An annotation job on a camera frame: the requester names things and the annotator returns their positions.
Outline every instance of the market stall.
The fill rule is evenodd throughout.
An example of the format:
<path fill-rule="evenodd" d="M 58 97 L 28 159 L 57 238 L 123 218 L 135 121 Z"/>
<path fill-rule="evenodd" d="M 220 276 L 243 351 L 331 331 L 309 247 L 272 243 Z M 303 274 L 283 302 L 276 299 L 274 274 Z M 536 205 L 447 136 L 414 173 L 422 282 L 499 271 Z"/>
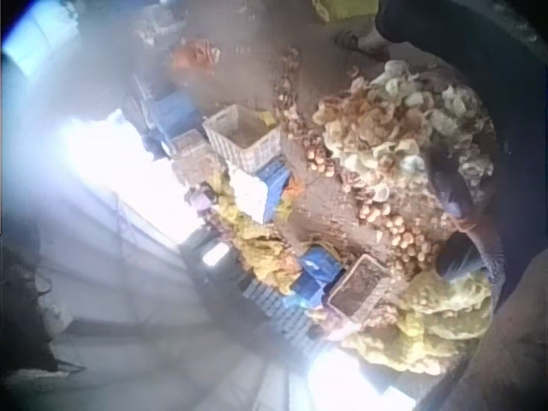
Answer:
<path fill-rule="evenodd" d="M 401 61 L 374 79 L 353 70 L 349 89 L 305 118 L 298 73 L 291 49 L 275 122 L 237 105 L 205 122 L 227 170 L 206 178 L 218 195 L 210 219 L 321 337 L 371 363 L 439 375 L 485 332 L 491 303 L 480 271 L 452 283 L 435 272 L 455 228 L 429 188 L 424 149 L 446 147 L 482 201 L 491 121 L 465 85 Z"/>

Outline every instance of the white plastic basket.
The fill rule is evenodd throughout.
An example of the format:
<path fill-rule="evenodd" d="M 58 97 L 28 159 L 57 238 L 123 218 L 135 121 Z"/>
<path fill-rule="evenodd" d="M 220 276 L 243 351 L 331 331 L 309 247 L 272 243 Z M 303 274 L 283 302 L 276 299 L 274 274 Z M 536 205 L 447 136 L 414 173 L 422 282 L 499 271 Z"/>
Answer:
<path fill-rule="evenodd" d="M 269 131 L 253 111 L 233 104 L 204 122 L 213 148 L 227 162 L 253 174 L 280 151 L 278 128 Z"/>

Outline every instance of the produce pile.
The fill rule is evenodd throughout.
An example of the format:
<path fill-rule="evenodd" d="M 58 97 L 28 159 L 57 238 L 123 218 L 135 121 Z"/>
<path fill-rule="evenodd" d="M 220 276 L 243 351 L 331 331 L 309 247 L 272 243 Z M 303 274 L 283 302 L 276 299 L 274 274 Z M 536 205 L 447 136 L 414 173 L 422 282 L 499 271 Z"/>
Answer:
<path fill-rule="evenodd" d="M 238 210 L 225 175 L 217 173 L 209 183 L 218 195 L 218 219 L 240 251 L 244 267 L 253 269 L 261 282 L 280 293 L 291 294 L 289 287 L 301 274 L 301 266 L 291 247 L 270 224 L 256 223 Z"/>
<path fill-rule="evenodd" d="M 446 283 L 432 271 L 419 274 L 393 304 L 378 310 L 382 322 L 370 322 L 342 345 L 373 364 L 397 371 L 439 375 L 481 337 L 491 320 L 490 289 L 484 276 Z"/>
<path fill-rule="evenodd" d="M 347 91 L 320 101 L 313 121 L 323 145 L 317 137 L 302 139 L 312 170 L 327 164 L 330 176 L 332 164 L 339 167 L 343 191 L 359 201 L 360 221 L 391 247 L 392 273 L 408 279 L 432 268 L 435 241 L 452 230 L 428 187 L 424 148 L 442 146 L 458 157 L 475 200 L 493 172 L 479 149 L 494 141 L 480 101 L 465 86 L 438 86 L 410 74 L 405 62 L 388 62 L 375 80 L 356 77 Z"/>
<path fill-rule="evenodd" d="M 404 62 L 388 62 L 370 82 L 357 71 L 352 76 L 348 90 L 319 102 L 313 123 L 303 121 L 293 99 L 280 98 L 284 135 L 301 143 L 309 170 L 340 177 L 342 191 L 357 200 L 360 223 L 376 230 L 390 256 L 390 275 L 408 283 L 343 345 L 371 363 L 438 375 L 483 335 L 491 299 L 482 275 L 446 283 L 433 270 L 438 244 L 454 228 L 430 191 L 423 152 L 436 145 L 457 157 L 480 200 L 493 173 L 485 153 L 495 143 L 491 120 L 472 90 L 411 74 Z M 308 315 L 325 320 L 322 310 Z"/>

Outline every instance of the basket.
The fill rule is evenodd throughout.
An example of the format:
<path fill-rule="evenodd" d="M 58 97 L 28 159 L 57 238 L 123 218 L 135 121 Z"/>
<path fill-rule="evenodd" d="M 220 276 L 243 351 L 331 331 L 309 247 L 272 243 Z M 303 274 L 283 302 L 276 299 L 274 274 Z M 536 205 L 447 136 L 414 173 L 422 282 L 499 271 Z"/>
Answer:
<path fill-rule="evenodd" d="M 349 312 L 348 309 L 342 308 L 342 304 L 349 301 L 348 295 L 345 292 L 349 289 L 356 290 L 356 287 L 350 281 L 358 272 L 358 269 L 361 269 L 363 266 L 369 271 L 376 271 L 378 277 L 372 278 L 372 284 L 368 284 L 367 286 L 368 290 L 364 295 L 360 295 L 359 306 L 355 310 L 353 309 L 353 312 Z M 373 308 L 386 295 L 389 287 L 392 285 L 392 281 L 386 267 L 370 255 L 362 254 L 350 270 L 333 287 L 327 302 L 331 308 L 344 318 L 348 318 L 356 324 L 363 324 L 371 315 Z"/>
<path fill-rule="evenodd" d="M 187 186 L 200 184 L 215 172 L 224 172 L 223 159 L 196 130 L 171 139 L 174 151 L 172 168 L 180 182 Z"/>
<path fill-rule="evenodd" d="M 213 148 L 249 174 L 280 154 L 280 132 L 269 130 L 254 111 L 233 104 L 204 122 Z"/>

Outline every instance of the mushroom pile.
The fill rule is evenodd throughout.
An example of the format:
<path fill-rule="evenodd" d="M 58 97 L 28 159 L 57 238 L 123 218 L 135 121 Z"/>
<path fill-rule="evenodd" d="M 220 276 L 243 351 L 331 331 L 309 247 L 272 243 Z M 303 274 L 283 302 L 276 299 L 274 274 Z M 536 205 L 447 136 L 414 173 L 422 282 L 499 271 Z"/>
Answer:
<path fill-rule="evenodd" d="M 442 146 L 457 156 L 475 199 L 492 162 L 480 146 L 492 146 L 491 120 L 475 93 L 451 84 L 441 91 L 408 65 L 390 61 L 375 80 L 355 77 L 351 87 L 323 98 L 313 115 L 325 146 L 307 147 L 320 171 L 340 166 L 342 190 L 354 192 L 361 223 L 377 230 L 377 242 L 394 249 L 394 274 L 413 277 L 432 266 L 435 241 L 452 230 L 430 191 L 423 151 Z M 327 171 L 327 165 L 321 170 Z"/>

